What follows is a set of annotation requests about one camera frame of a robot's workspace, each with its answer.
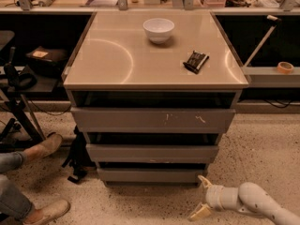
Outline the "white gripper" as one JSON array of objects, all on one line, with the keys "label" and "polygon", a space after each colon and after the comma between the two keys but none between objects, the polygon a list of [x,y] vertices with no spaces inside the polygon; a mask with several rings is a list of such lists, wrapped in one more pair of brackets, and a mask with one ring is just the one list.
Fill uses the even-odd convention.
[{"label": "white gripper", "polygon": [[202,186],[206,189],[206,203],[199,203],[188,215],[189,221],[207,218],[211,209],[216,211],[235,210],[238,203],[238,188],[213,185],[206,177],[199,175]]}]

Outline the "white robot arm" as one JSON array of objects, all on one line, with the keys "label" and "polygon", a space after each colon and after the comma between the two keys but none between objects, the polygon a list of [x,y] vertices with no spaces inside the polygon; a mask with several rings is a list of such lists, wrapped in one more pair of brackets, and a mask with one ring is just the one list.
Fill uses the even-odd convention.
[{"label": "white robot arm", "polygon": [[282,207],[267,191],[251,182],[239,187],[214,185],[199,175],[204,189],[205,203],[200,202],[188,215],[189,221],[209,217],[213,211],[234,211],[238,214],[267,218],[275,225],[300,225],[300,217]]}]

